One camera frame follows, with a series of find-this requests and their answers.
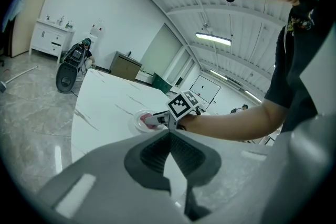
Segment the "faucet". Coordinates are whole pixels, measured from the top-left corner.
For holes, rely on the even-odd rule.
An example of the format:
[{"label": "faucet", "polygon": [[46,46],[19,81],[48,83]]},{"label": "faucet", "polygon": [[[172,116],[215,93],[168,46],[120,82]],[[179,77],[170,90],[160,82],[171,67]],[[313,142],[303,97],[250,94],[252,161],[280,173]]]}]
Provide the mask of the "faucet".
[{"label": "faucet", "polygon": [[59,24],[58,25],[62,25],[62,23],[63,23],[63,19],[64,19],[64,15],[62,16],[62,19],[59,21]]}]

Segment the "tiled floor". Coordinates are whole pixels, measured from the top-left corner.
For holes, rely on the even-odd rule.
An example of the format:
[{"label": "tiled floor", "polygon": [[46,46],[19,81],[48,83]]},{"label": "tiled floor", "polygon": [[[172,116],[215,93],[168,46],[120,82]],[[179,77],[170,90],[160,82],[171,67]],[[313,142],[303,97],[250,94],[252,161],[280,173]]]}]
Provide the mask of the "tiled floor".
[{"label": "tiled floor", "polygon": [[[57,174],[61,164],[71,164],[71,125],[77,97],[57,91],[55,78],[57,58],[33,51],[13,59],[4,58],[0,80],[38,66],[7,85],[0,93],[0,150],[17,181],[26,189],[36,192]],[[81,82],[73,91],[78,94]]]}]

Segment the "ceiling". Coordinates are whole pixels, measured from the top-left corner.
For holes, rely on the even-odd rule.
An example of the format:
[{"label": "ceiling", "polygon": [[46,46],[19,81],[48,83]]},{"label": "ceiling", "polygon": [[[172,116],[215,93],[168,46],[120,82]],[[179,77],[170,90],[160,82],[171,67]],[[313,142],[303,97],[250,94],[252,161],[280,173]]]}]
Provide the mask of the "ceiling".
[{"label": "ceiling", "polygon": [[[259,98],[274,71],[276,41],[291,6],[274,0],[152,0],[185,39],[205,72],[214,70]],[[210,25],[208,31],[203,27]],[[227,46],[196,32],[229,38]]]}]

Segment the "ceiling light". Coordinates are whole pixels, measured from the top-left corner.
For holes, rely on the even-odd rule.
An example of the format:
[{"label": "ceiling light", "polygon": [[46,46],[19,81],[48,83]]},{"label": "ceiling light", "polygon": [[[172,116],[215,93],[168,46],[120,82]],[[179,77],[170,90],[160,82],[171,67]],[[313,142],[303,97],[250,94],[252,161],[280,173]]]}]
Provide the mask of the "ceiling light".
[{"label": "ceiling light", "polygon": [[208,35],[208,34],[202,34],[202,33],[196,33],[196,37],[211,40],[211,41],[214,41],[214,42],[219,42],[219,43],[231,46],[231,40],[227,39],[227,38],[224,38],[224,37],[217,37],[217,36],[214,36],[214,35]]},{"label": "ceiling light", "polygon": [[250,96],[252,96],[254,99],[256,99],[258,102],[260,102],[261,103],[261,101],[258,99],[258,98],[256,98],[252,93],[250,93],[250,92],[248,92],[248,91],[245,91],[247,94],[249,94]]},{"label": "ceiling light", "polygon": [[222,76],[221,74],[218,74],[217,72],[213,71],[213,70],[210,70],[211,73],[215,74],[216,76],[219,76],[220,78],[222,79],[225,79],[227,80],[227,78],[225,78],[224,76]]}]

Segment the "pink object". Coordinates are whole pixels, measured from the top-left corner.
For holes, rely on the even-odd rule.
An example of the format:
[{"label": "pink object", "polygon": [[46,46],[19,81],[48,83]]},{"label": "pink object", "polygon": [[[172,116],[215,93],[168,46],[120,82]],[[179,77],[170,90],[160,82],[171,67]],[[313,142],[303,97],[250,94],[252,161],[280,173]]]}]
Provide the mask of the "pink object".
[{"label": "pink object", "polygon": [[[140,120],[141,120],[144,124],[146,124],[146,123],[145,123],[145,119],[148,118],[148,117],[151,117],[151,116],[152,116],[151,113],[147,113],[147,114],[145,114],[145,115],[142,115],[142,116],[140,117]],[[148,129],[151,129],[151,130],[156,128],[156,125],[147,125],[147,124],[146,124],[146,126],[147,126]]]}]

